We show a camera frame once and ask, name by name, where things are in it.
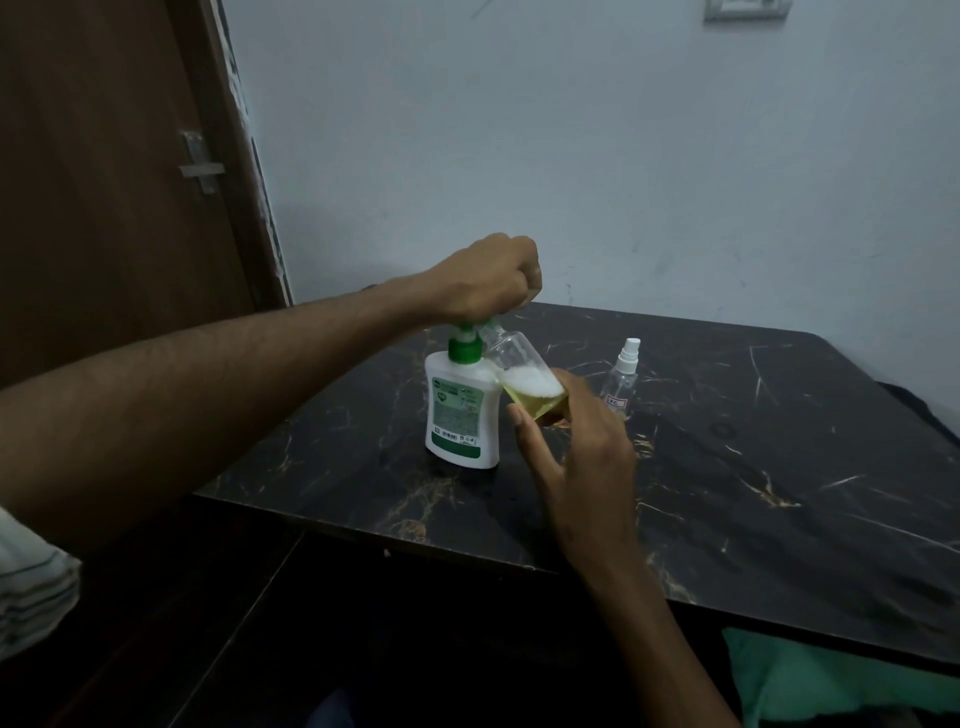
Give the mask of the person's right hand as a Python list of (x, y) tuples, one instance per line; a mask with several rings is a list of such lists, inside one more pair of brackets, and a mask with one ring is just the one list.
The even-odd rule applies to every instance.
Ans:
[(632, 551), (642, 555), (634, 495), (638, 458), (624, 422), (588, 383), (565, 370), (554, 374), (567, 392), (562, 411), (569, 446), (557, 460), (562, 483), (554, 491), (537, 491), (558, 548), (578, 574), (587, 562), (625, 559)]

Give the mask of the person's left hand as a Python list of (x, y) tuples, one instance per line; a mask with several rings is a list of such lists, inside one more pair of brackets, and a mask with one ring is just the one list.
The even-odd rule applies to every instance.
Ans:
[(459, 249), (416, 276), (423, 321), (429, 324), (480, 324), (486, 312), (486, 269), (490, 253), (486, 239)]

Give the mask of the clear bottle with yellow liquid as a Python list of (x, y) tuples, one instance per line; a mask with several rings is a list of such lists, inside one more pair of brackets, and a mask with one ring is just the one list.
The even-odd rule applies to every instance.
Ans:
[(484, 358), (511, 400), (538, 420), (562, 407), (568, 392), (530, 340), (498, 322), (480, 324)]

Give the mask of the white soap dispenser green pump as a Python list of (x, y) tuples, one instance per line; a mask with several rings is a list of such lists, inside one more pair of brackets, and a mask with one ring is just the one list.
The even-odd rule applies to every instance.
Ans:
[(500, 461), (498, 416), (502, 387), (484, 357), (473, 324), (459, 324), (445, 350), (424, 361), (426, 449), (446, 463), (487, 471)]

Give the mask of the person's right forearm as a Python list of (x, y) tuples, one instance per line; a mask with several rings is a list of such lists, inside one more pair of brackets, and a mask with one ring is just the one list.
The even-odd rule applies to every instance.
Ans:
[(577, 566), (613, 637), (649, 728), (742, 728), (638, 550)]

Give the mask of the person's left forearm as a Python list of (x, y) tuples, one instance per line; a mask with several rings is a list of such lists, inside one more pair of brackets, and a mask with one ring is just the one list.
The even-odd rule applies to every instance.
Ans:
[(423, 273), (107, 350), (0, 391), (0, 553), (96, 551), (391, 341), (452, 319)]

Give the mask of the small clear spray bottle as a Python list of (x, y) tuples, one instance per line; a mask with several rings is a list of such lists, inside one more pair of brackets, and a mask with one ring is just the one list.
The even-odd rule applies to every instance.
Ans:
[(629, 417), (638, 382), (641, 345), (642, 340), (637, 337), (625, 340), (599, 394), (604, 405), (623, 421)]

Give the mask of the teal green cloth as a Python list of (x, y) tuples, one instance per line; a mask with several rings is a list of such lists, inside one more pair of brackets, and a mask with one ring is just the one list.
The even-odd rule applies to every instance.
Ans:
[(960, 716), (960, 678), (733, 627), (722, 634), (745, 728), (874, 708)]

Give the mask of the brown wooden door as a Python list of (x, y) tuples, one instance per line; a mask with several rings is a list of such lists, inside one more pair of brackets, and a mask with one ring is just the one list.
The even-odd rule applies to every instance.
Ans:
[(0, 387), (254, 311), (164, 0), (0, 0)]

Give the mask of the white striped sleeve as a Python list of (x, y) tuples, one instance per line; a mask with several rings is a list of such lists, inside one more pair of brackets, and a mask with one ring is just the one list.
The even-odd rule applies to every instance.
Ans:
[(82, 565), (0, 507), (0, 663), (57, 629), (79, 601)]

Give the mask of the brown wooden door frame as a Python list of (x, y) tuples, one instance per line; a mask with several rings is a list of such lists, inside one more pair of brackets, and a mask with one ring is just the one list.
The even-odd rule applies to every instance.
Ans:
[(257, 310), (292, 304), (266, 183), (223, 0), (162, 0), (217, 176), (247, 287)]

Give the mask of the white wall switch plate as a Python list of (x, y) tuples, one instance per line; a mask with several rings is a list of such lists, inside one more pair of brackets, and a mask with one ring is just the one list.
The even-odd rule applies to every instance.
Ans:
[(704, 0), (703, 22), (780, 22), (794, 0)]

